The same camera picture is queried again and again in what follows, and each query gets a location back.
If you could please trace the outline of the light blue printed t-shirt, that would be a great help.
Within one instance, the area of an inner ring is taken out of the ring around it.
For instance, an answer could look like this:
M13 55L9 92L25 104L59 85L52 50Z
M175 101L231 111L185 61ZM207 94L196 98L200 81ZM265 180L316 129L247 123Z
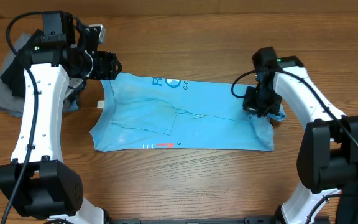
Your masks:
M271 120L242 108L227 83L138 77L121 73L103 80L104 106L90 131L94 148L123 149L274 149Z

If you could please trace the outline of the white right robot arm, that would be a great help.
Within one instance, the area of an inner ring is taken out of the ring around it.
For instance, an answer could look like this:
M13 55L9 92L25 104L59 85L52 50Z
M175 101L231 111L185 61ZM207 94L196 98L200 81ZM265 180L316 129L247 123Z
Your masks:
M252 56L257 86L243 95L242 107L258 117L278 115L286 101L303 129L296 168L300 183L274 215L248 216L245 223L329 223L318 212L344 197L358 181L358 116L347 116L318 90L296 56L278 57L273 47Z

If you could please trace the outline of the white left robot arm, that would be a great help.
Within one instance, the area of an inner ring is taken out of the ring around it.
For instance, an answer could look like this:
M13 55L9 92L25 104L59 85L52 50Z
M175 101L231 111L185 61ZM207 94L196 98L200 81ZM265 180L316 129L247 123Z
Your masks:
M44 11L40 35L16 60L23 66L24 110L16 147L0 165L0 189L20 216L45 223L111 223L109 213L83 195L81 177L63 162L63 102L71 78L113 80L122 71L115 53L100 51L106 29L63 11Z

